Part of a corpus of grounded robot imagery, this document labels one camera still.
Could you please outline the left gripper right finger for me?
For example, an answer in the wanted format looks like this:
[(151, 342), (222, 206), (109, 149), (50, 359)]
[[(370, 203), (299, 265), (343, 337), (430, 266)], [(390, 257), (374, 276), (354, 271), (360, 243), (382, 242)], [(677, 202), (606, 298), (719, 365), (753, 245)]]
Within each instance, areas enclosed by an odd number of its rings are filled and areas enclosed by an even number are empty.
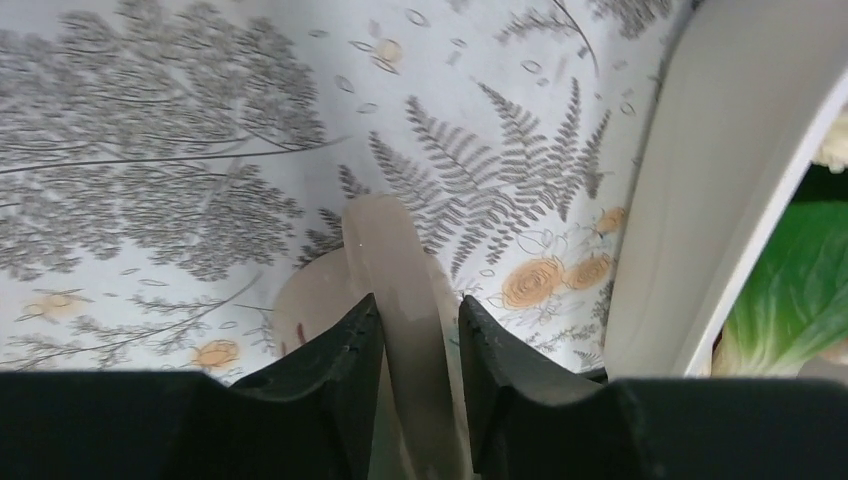
[(601, 389), (528, 346), (473, 296), (458, 310), (469, 442), (483, 479), (564, 479), (564, 408)]

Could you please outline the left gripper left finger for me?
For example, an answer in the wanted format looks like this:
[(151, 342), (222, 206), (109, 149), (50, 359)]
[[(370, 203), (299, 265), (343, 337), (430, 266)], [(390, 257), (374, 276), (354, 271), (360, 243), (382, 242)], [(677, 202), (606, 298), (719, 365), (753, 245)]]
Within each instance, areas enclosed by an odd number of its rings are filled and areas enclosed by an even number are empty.
[(373, 295), (271, 365), (235, 382), (238, 479), (365, 479), (384, 352)]

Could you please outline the beige teal upside-down mug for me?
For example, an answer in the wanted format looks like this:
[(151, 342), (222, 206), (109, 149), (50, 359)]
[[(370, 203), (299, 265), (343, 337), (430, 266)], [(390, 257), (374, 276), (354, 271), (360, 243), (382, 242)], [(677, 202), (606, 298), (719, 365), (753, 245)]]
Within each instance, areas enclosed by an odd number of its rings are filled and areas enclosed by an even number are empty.
[(369, 476), (472, 479), (457, 331), (459, 301), (439, 261), (424, 251), (410, 212), (392, 195), (350, 201), (343, 244), (282, 286), (272, 337), (280, 354), (299, 349), (372, 294), (385, 353)]

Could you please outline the floral tablecloth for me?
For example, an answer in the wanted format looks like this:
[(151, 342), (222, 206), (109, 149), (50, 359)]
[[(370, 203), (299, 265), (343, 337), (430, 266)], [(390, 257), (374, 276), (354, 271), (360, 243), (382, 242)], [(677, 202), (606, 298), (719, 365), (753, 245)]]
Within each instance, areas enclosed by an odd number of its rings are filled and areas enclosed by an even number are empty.
[(296, 349), (285, 281), (397, 196), (457, 296), (602, 365), (645, 130), (693, 1), (5, 1), (1, 366)]

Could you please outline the green bok choy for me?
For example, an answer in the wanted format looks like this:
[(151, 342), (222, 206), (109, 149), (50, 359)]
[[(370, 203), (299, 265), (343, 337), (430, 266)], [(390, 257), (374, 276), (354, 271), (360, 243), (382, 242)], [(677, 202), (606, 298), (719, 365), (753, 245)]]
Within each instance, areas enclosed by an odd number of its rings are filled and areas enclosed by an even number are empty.
[(847, 337), (847, 205), (784, 211), (723, 325), (715, 377), (795, 377)]

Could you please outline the white vegetable basin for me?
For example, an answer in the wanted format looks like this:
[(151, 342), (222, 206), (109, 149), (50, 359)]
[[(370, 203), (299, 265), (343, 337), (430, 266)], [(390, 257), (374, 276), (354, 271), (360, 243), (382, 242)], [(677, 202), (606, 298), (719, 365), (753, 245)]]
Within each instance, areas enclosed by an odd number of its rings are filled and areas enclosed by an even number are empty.
[(847, 4), (706, 1), (667, 65), (622, 237), (610, 379), (702, 372), (847, 100)]

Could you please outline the yellow napa cabbage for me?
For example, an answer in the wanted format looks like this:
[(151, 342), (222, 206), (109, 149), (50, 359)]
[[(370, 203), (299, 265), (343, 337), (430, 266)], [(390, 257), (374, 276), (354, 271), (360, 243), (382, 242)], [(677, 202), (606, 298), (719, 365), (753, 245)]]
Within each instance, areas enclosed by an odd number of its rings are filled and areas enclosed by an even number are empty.
[(847, 169), (846, 109), (832, 123), (811, 163), (827, 168), (832, 174), (841, 174)]

